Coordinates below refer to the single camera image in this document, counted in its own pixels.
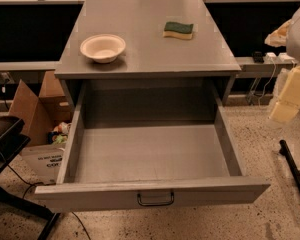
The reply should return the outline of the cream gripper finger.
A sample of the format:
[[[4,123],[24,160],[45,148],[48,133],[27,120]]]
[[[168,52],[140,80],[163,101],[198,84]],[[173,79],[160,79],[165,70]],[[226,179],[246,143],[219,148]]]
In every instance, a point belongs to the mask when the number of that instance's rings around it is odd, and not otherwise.
[[[289,26],[290,26],[290,20],[286,21],[278,29],[268,34],[264,43],[272,47],[285,46]]]
[[[292,68],[275,99],[269,118],[280,124],[290,122],[300,111],[300,65]]]

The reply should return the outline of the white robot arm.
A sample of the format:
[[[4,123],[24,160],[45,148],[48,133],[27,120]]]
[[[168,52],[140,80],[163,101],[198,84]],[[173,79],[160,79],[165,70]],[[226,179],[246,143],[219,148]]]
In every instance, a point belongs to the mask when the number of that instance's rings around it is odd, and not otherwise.
[[[285,124],[300,110],[300,7],[290,20],[266,37],[265,43],[273,47],[285,46],[287,54],[298,62],[288,73],[269,114],[270,120]]]

